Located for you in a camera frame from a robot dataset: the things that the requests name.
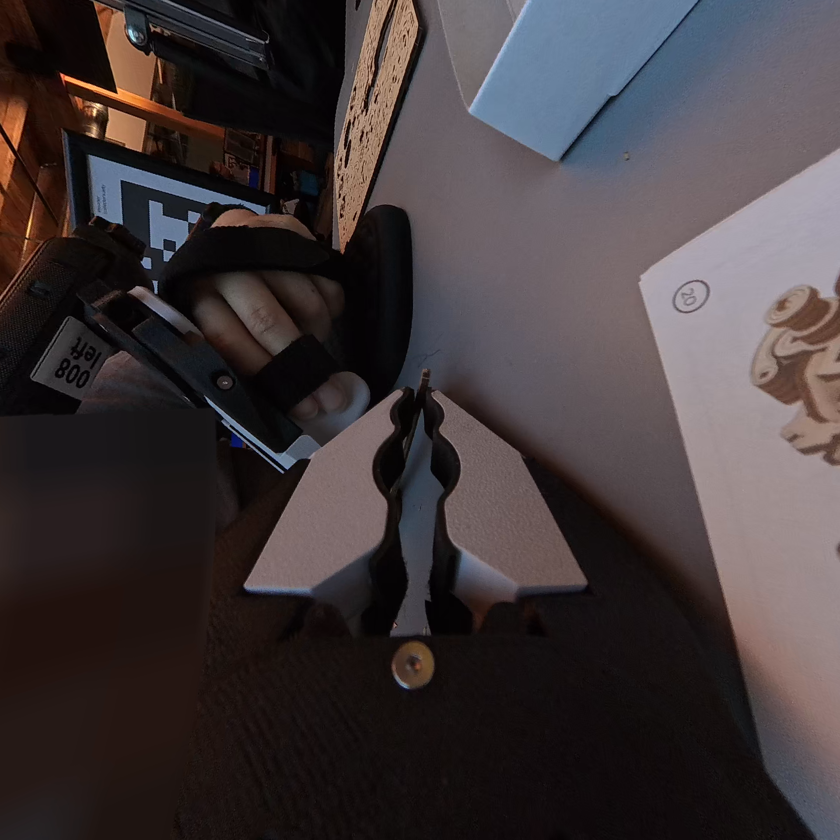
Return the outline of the black framed tag sign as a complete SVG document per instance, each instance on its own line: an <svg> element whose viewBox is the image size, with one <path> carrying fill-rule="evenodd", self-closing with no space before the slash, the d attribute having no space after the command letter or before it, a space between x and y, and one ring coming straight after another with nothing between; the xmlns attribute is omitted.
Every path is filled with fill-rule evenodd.
<svg viewBox="0 0 840 840"><path fill-rule="evenodd" d="M92 217L125 226L144 243L141 263L154 288L205 206L216 202L274 213L268 194L157 160L115 143L62 131L70 225Z"/></svg>

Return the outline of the laser-cut plywood parts sheet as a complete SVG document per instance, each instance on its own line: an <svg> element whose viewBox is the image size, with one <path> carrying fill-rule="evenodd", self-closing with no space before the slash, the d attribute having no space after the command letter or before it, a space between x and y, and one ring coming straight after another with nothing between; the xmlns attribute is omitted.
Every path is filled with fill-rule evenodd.
<svg viewBox="0 0 840 840"><path fill-rule="evenodd" d="M371 197L424 42L414 1L374 1L333 159L339 248Z"/></svg>

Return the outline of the illustrated instruction booklet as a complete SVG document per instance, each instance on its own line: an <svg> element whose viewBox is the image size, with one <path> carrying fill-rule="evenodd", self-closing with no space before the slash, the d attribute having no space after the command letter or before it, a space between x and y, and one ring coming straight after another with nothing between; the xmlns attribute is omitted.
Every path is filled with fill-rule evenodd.
<svg viewBox="0 0 840 840"><path fill-rule="evenodd" d="M640 291L764 764L838 838L839 152L662 259Z"/></svg>

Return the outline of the white cardboard box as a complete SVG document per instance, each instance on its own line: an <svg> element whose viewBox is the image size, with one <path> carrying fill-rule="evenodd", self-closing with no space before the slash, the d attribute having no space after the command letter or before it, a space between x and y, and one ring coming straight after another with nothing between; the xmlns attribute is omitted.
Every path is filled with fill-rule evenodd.
<svg viewBox="0 0 840 840"><path fill-rule="evenodd" d="M695 1L439 1L467 111L551 161Z"/></svg>

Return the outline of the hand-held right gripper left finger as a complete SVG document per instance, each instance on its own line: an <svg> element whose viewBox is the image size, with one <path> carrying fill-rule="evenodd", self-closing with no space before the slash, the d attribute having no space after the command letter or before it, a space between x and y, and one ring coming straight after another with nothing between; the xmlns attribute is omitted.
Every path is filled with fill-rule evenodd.
<svg viewBox="0 0 840 840"><path fill-rule="evenodd" d="M245 590L335 606L354 630L389 571L398 586L390 632L421 633L421 449L417 394L402 388L307 462Z"/></svg>

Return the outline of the black bumpy pad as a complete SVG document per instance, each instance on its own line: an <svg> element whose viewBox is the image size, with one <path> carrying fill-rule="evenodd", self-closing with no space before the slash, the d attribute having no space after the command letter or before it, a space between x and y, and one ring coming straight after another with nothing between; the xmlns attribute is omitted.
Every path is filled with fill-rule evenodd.
<svg viewBox="0 0 840 840"><path fill-rule="evenodd" d="M395 388L413 324L413 238L406 212L369 209L343 252L344 360L376 404Z"/></svg>

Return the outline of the person's left hand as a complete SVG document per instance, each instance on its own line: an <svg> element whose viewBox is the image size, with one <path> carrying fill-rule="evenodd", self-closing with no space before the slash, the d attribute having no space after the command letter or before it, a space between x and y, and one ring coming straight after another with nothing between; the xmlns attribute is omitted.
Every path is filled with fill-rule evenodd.
<svg viewBox="0 0 840 840"><path fill-rule="evenodd" d="M219 227L279 228L315 240L290 215L257 215L230 209ZM192 321L204 338L243 376L254 376L294 341L308 334L324 343L343 313L344 293L323 276L285 270L237 271L198 278L192 289ZM343 412L350 398L337 374L290 410L292 419Z"/></svg>

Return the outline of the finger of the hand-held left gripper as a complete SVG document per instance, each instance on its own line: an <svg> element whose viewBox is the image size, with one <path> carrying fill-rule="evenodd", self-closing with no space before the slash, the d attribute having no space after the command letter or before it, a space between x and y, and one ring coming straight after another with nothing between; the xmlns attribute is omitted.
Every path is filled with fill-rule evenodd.
<svg viewBox="0 0 840 840"><path fill-rule="evenodd" d="M280 472L309 459L320 448L283 413L249 394L210 395L208 405L239 443Z"/></svg>

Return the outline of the grey desk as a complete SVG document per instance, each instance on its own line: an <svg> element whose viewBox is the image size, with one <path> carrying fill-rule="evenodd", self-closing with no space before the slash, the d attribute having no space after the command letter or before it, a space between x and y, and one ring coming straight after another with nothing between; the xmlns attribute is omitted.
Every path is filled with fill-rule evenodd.
<svg viewBox="0 0 840 840"><path fill-rule="evenodd" d="M838 148L838 2L699 2L562 162L470 116L436 2L371 205L414 236L400 383L459 405L600 508L671 585L750 717L639 279Z"/></svg>

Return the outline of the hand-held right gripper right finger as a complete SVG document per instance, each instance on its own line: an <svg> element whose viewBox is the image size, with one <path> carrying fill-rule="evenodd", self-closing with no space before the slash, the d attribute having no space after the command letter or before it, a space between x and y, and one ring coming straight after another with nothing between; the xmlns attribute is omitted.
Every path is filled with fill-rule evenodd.
<svg viewBox="0 0 840 840"><path fill-rule="evenodd" d="M442 488L430 632L470 634L498 603L584 591L585 575L520 453L439 390L426 396L424 423Z"/></svg>

